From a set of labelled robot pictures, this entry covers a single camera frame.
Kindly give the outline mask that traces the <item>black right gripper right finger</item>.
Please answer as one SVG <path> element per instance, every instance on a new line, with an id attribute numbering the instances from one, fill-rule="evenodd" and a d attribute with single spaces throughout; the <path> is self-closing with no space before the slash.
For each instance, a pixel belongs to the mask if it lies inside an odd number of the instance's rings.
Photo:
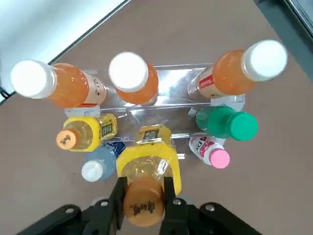
<path id="1" fill-rule="evenodd" d="M 172 177 L 164 177 L 165 216 L 161 235 L 260 235 L 235 214 L 218 203 L 199 208 L 178 198 Z"/>

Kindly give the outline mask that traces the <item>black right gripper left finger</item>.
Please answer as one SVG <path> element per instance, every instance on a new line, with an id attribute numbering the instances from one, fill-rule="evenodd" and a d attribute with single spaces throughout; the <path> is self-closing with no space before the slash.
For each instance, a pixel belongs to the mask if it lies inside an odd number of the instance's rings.
<path id="1" fill-rule="evenodd" d="M 66 204 L 21 231 L 22 235 L 114 235 L 123 222 L 127 178 L 118 178 L 109 198 L 85 210 Z"/>

